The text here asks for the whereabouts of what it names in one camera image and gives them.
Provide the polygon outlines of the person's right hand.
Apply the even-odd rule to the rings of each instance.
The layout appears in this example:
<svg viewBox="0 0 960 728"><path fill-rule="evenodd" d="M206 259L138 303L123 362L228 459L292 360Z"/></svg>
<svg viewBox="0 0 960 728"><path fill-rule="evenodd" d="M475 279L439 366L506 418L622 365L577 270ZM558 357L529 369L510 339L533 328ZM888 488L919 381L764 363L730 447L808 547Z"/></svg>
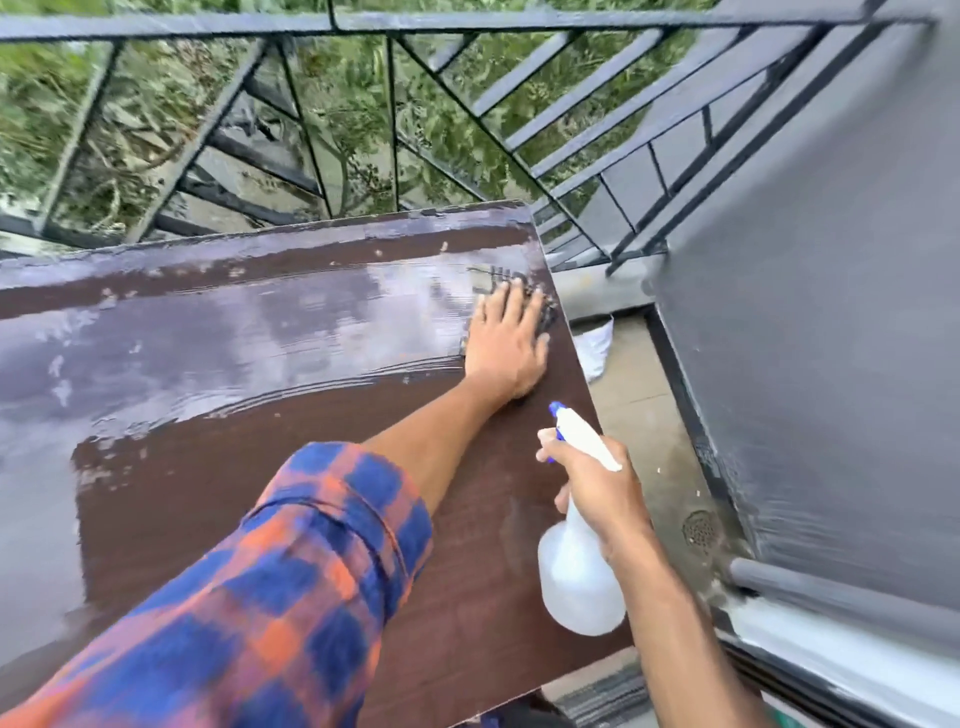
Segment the person's right hand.
<svg viewBox="0 0 960 728"><path fill-rule="evenodd" d="M542 440L559 440L553 428L537 432ZM582 485L574 506L599 537L604 556L618 576L633 576L664 559L642 496L642 485L627 448L602 435L606 449L619 464L609 470L582 453Z"/></svg>

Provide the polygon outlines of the person's left hand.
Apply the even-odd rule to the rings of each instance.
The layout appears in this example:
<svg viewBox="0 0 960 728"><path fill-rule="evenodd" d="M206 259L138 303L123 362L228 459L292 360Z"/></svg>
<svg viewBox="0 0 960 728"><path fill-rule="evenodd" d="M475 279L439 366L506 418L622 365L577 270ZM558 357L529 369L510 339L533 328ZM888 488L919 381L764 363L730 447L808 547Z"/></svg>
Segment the person's left hand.
<svg viewBox="0 0 960 728"><path fill-rule="evenodd" d="M468 325L464 346L464 376L495 407L527 395L545 372L536 372L533 334L545 292L535 289L521 321L507 321L507 291L500 287L486 305L486 332L470 341Z"/></svg>

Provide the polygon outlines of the dark scrubbing cloth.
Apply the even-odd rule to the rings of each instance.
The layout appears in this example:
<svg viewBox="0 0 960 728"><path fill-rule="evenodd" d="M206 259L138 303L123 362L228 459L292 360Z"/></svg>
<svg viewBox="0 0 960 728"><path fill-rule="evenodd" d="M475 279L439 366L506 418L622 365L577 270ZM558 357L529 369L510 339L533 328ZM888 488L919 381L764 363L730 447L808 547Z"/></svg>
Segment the dark scrubbing cloth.
<svg viewBox="0 0 960 728"><path fill-rule="evenodd" d="M471 292L475 297L482 297L489 300L495 297L498 289L502 286L512 285L514 281L520 281L523 285L523 303L521 309L524 310L531 297L540 285L535 284L531 273L515 272L509 268L493 264L472 264L465 269L468 275L468 281L471 286ZM543 294L541 307L537 323L534 328L534 339L548 332L556 321L560 312L559 301L549 293Z"/></svg>

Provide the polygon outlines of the white spray bottle blue nozzle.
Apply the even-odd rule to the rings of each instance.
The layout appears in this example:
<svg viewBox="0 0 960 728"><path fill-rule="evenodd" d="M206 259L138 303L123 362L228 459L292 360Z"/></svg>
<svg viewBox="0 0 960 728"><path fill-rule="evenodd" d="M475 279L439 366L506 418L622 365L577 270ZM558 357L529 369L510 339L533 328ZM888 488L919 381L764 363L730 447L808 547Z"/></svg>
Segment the white spray bottle blue nozzle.
<svg viewBox="0 0 960 728"><path fill-rule="evenodd" d="M610 472L622 466L599 433L572 408L549 404L557 437L594 459ZM615 573L605 560L601 540L584 520L573 499L563 520L548 528L537 546L543 604L563 628L586 637L615 631L626 617L626 605Z"/></svg>

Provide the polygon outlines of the person's left forearm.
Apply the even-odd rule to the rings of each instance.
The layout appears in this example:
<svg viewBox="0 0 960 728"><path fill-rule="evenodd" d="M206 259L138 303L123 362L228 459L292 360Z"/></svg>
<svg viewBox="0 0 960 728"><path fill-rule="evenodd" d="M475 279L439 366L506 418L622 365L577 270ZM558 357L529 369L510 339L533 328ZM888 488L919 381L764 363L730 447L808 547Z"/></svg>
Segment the person's left forearm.
<svg viewBox="0 0 960 728"><path fill-rule="evenodd" d="M469 373L449 391L367 439L363 447L399 467L433 516L479 431L520 391L519 380L504 372Z"/></svg>

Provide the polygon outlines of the person's right forearm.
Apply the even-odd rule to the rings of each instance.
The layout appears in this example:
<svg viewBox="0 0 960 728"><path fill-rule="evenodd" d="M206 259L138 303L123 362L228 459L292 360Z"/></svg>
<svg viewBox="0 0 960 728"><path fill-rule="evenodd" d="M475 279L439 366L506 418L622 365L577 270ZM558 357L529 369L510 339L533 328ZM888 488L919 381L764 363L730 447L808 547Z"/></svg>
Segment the person's right forearm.
<svg viewBox="0 0 960 728"><path fill-rule="evenodd" d="M778 728L738 678L701 604L647 528L606 537L659 728Z"/></svg>

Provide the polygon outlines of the white crumpled cloth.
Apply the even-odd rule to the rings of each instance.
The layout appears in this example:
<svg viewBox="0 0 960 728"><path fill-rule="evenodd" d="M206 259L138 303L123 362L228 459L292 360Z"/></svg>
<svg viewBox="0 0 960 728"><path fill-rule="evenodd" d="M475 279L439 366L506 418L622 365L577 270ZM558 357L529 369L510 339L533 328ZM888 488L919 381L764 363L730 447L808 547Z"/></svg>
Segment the white crumpled cloth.
<svg viewBox="0 0 960 728"><path fill-rule="evenodd" d="M587 383L599 380L605 373L614 332L615 318L608 317L603 324L573 336L575 352Z"/></svg>

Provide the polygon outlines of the round metal floor drain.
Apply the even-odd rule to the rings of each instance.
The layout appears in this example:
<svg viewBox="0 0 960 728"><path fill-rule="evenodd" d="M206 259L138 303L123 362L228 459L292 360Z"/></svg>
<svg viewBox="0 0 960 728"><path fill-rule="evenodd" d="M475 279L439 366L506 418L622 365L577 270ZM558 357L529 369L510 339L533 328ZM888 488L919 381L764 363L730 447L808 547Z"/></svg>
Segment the round metal floor drain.
<svg viewBox="0 0 960 728"><path fill-rule="evenodd" d="M714 511L699 509L691 512L681 525L685 543L703 554L713 553L723 540L723 527Z"/></svg>

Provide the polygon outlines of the green trees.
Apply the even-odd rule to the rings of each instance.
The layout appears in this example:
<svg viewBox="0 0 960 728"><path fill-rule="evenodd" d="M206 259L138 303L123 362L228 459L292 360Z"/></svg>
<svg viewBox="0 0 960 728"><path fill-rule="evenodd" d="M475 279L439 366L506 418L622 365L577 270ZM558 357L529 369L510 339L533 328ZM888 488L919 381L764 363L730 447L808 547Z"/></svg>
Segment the green trees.
<svg viewBox="0 0 960 728"><path fill-rule="evenodd" d="M215 232L484 199L532 202L637 130L569 151L677 69L697 30L0 41L0 214L121 242L238 86L158 216Z"/></svg>

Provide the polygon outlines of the grey striped doormat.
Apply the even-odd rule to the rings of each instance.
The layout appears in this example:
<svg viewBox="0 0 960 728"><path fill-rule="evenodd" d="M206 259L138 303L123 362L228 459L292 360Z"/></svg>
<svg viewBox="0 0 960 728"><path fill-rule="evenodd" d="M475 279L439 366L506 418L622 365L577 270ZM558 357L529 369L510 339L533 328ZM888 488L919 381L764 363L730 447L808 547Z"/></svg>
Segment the grey striped doormat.
<svg viewBox="0 0 960 728"><path fill-rule="evenodd" d="M636 662L550 701L576 728L630 728L654 713Z"/></svg>

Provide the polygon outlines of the black metal balcony railing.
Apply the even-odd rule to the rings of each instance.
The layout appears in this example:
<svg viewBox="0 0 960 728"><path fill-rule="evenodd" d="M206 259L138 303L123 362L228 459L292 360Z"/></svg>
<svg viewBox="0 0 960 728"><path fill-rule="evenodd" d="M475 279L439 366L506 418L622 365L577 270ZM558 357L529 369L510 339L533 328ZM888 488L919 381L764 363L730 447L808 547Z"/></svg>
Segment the black metal balcony railing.
<svg viewBox="0 0 960 728"><path fill-rule="evenodd" d="M668 238L936 0L0 0L0 257L517 199Z"/></svg>

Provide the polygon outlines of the grey pipe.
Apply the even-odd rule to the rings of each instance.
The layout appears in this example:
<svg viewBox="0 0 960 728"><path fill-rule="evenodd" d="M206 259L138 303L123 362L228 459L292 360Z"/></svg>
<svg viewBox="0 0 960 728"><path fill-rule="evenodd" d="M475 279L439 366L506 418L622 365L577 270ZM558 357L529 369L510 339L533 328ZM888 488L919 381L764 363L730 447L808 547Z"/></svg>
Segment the grey pipe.
<svg viewBox="0 0 960 728"><path fill-rule="evenodd" d="M723 571L731 584L766 599L960 660L958 611L743 557L728 560Z"/></svg>

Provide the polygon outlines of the blue orange plaid shirt sleeve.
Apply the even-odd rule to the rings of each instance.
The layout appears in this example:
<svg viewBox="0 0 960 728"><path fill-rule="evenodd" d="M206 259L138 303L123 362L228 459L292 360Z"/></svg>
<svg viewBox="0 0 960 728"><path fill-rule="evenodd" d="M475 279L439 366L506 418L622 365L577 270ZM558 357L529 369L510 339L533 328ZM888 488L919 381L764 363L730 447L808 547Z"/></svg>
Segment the blue orange plaid shirt sleeve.
<svg viewBox="0 0 960 728"><path fill-rule="evenodd" d="M432 535L399 467L307 444L235 531L0 728L356 728Z"/></svg>

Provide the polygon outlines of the white sliding door frame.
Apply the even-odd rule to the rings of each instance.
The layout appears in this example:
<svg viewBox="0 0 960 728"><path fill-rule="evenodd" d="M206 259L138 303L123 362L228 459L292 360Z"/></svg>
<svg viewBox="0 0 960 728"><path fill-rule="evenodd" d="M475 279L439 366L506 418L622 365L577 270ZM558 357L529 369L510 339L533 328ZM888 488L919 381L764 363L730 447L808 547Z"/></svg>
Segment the white sliding door frame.
<svg viewBox="0 0 960 728"><path fill-rule="evenodd" d="M740 646L894 728L960 728L960 658L765 598L723 612Z"/></svg>

